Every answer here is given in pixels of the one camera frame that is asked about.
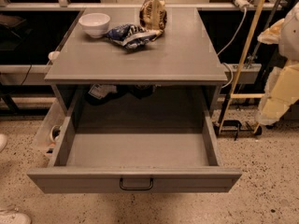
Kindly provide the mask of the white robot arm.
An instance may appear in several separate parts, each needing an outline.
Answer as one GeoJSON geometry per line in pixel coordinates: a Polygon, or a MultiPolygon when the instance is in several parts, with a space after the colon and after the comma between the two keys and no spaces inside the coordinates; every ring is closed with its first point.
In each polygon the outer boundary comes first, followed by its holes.
{"type": "Polygon", "coordinates": [[[278,44],[279,54],[287,59],[282,68],[274,67],[269,74],[255,118],[261,125],[272,125],[299,101],[299,3],[260,33],[258,41],[278,44]]]}

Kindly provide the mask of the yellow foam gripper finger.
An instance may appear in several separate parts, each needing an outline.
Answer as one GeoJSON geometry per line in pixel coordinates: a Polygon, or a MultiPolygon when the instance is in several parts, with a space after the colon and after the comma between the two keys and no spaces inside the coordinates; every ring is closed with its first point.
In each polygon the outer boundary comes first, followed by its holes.
{"type": "Polygon", "coordinates": [[[261,125],[272,125],[298,100],[299,62],[287,61],[283,68],[274,67],[270,73],[255,120],[261,125]]]}

